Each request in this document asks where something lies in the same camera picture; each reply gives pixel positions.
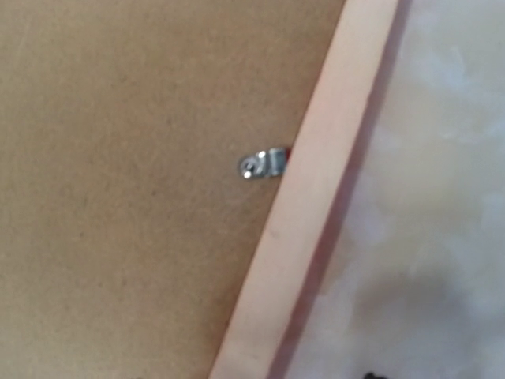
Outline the red and wood picture frame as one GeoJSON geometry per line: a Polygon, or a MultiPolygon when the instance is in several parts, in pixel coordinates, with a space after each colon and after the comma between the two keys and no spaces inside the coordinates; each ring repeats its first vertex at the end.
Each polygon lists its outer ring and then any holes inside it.
{"type": "Polygon", "coordinates": [[[344,3],[210,377],[285,377],[345,218],[408,7],[344,3]]]}

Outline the brown backing board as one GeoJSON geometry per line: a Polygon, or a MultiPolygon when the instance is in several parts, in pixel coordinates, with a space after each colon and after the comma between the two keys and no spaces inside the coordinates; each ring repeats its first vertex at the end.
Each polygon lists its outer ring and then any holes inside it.
{"type": "Polygon", "coordinates": [[[208,375],[341,8],[2,2],[2,377],[208,375]]]}

